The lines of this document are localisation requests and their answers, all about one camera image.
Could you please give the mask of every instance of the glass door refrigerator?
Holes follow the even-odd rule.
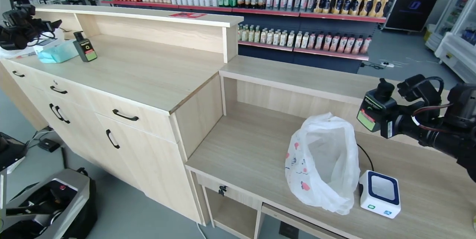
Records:
[[[464,82],[476,83],[476,0],[467,0],[451,31],[435,51]]]
[[[468,0],[450,0],[448,3],[445,12],[442,17],[440,17],[435,31],[428,38],[425,46],[427,46],[432,51],[435,51],[441,40],[445,36],[446,32],[451,32],[454,27],[454,24],[460,17],[464,7],[466,6]]]

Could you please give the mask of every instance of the plastic bag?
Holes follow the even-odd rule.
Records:
[[[309,117],[291,137],[285,167],[301,202],[347,215],[360,174],[354,128],[331,113]]]

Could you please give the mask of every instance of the tissue box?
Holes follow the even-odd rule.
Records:
[[[44,47],[42,51],[37,52],[38,58],[42,63],[61,63],[74,58],[79,54],[73,42],[65,41],[56,46]]]

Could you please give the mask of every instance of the white bottle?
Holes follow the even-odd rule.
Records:
[[[294,31],[291,31],[291,33],[287,37],[287,46],[291,48],[293,46],[293,43],[294,43]]]
[[[295,48],[300,48],[301,47],[301,41],[302,41],[302,32],[299,31],[296,36],[296,44],[294,44]]]

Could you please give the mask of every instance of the black cable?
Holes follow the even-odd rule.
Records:
[[[369,161],[370,161],[370,166],[372,167],[372,171],[375,171],[375,170],[374,170],[374,163],[372,163],[372,159],[370,159],[370,156],[367,154],[367,152],[364,150],[364,148],[362,148],[362,146],[360,146],[358,143],[357,143],[357,146],[359,146],[360,149],[362,149],[362,151],[364,152],[364,154],[367,155],[367,158],[368,158]]]

